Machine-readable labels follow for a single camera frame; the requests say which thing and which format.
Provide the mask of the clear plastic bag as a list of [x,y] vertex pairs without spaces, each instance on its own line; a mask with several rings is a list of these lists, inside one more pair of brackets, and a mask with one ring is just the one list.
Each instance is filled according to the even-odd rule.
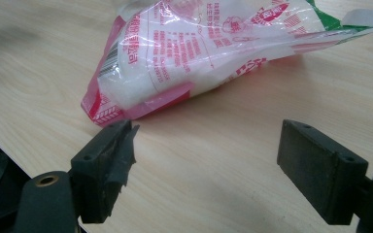
[[338,19],[315,0],[137,0],[116,17],[81,106],[98,125],[136,119],[372,32],[373,10]]

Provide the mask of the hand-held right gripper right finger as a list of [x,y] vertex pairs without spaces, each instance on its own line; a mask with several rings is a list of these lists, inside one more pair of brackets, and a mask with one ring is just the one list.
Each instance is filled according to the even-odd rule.
[[311,125],[283,121],[277,164],[330,225],[348,225],[368,162]]

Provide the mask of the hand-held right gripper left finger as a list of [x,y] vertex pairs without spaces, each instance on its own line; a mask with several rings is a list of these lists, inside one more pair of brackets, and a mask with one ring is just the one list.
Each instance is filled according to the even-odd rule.
[[136,162],[133,141],[138,130],[127,119],[110,124],[71,159],[69,174],[83,223],[103,223],[112,214]]

